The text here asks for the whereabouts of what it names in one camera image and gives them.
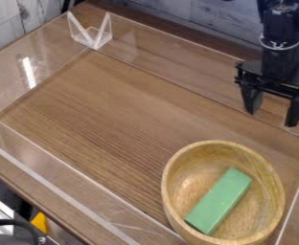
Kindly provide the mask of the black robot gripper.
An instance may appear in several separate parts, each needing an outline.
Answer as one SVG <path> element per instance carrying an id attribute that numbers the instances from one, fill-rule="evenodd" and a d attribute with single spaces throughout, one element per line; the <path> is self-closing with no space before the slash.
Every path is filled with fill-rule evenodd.
<path id="1" fill-rule="evenodd" d="M 265 50 L 261 60 L 235 64 L 235 83 L 239 85 L 247 112 L 259 109 L 263 94 L 290 100 L 285 125 L 299 123 L 299 45 L 287 50 Z"/>

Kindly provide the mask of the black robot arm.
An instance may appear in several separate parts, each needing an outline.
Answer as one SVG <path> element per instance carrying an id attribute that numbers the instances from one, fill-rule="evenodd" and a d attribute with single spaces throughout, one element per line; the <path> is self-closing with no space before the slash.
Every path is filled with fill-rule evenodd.
<path id="1" fill-rule="evenodd" d="M 261 60 L 235 64 L 243 104 L 254 114 L 269 93 L 290 101 L 285 125 L 299 123 L 299 0 L 257 0 Z"/>

